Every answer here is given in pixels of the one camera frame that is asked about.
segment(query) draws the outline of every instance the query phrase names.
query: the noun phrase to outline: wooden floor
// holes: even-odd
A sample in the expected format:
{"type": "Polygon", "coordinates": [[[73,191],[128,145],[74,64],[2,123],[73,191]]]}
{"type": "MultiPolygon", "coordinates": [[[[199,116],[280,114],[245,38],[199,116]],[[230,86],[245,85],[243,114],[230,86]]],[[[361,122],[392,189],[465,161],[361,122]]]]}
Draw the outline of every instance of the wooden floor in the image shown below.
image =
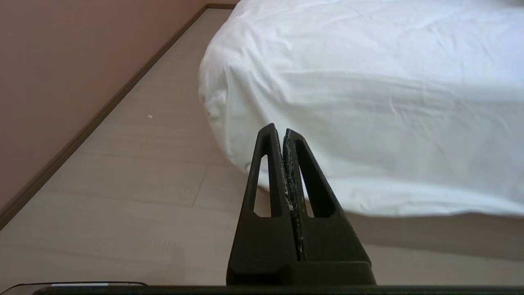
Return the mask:
{"type": "MultiPolygon", "coordinates": [[[[208,9],[0,231],[0,292],[41,281],[225,283],[246,177],[217,147],[197,73],[230,12],[208,9]]],[[[524,284],[522,262],[366,249],[381,284],[524,284]]]]}

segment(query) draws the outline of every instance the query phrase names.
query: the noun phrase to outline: mattress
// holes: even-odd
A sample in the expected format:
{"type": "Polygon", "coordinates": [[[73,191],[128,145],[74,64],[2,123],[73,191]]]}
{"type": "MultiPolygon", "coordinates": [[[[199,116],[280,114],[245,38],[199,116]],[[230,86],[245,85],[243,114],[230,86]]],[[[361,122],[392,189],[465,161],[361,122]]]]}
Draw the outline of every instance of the mattress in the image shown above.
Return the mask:
{"type": "Polygon", "coordinates": [[[523,28],[523,1],[242,0],[200,98],[245,173],[260,128],[301,133],[349,212],[524,215],[523,28]]]}

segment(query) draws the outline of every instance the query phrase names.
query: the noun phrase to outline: floor tile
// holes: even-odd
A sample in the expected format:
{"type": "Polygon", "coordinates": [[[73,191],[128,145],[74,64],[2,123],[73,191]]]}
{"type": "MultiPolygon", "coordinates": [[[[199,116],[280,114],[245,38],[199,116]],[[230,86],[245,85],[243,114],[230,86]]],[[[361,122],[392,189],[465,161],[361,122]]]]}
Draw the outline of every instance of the floor tile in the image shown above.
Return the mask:
{"type": "Polygon", "coordinates": [[[209,127],[156,127],[139,156],[148,159],[227,163],[209,127]]]}
{"type": "Polygon", "coordinates": [[[192,206],[206,164],[75,154],[42,188],[47,192],[192,206]]]}
{"type": "Polygon", "coordinates": [[[183,267],[171,260],[137,261],[2,246],[0,290],[19,283],[138,281],[149,285],[224,285],[224,271],[183,267]]]}
{"type": "Polygon", "coordinates": [[[153,126],[103,122],[78,149],[81,153],[138,156],[153,126]]]}
{"type": "MultiPolygon", "coordinates": [[[[210,164],[194,206],[238,215],[246,191],[246,182],[247,176],[235,167],[210,164]]],[[[271,216],[269,192],[262,188],[257,190],[254,211],[261,217],[271,216]]]]}
{"type": "Polygon", "coordinates": [[[125,103],[113,110],[105,122],[124,125],[139,124],[148,127],[209,128],[205,111],[196,97],[195,101],[182,101],[176,97],[166,99],[143,98],[142,96],[126,97],[125,100],[125,103]]]}
{"type": "Polygon", "coordinates": [[[524,218],[517,216],[395,218],[346,212],[346,218],[366,244],[524,261],[524,235],[514,234],[524,228],[524,218]]]}
{"type": "Polygon", "coordinates": [[[146,81],[139,82],[124,98],[125,101],[140,99],[154,102],[163,99],[170,100],[173,103],[198,102],[198,77],[196,73],[189,75],[189,77],[184,75],[176,79],[164,73],[152,73],[145,75],[142,79],[146,81]]]}
{"type": "Polygon", "coordinates": [[[0,248],[38,247],[223,272],[237,216],[215,210],[40,192],[0,231],[0,248]]]}
{"type": "Polygon", "coordinates": [[[524,262],[365,245],[379,285],[522,285],[524,262]]]}

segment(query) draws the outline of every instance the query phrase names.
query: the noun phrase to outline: white duvet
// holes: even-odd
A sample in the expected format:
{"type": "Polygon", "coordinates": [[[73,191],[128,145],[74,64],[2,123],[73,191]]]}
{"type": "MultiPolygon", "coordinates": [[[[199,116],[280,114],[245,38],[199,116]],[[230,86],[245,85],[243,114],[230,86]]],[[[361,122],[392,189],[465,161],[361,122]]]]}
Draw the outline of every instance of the white duvet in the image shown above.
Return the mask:
{"type": "Polygon", "coordinates": [[[245,173],[274,122],[346,210],[524,215],[524,1],[243,0],[199,75],[245,173]]]}

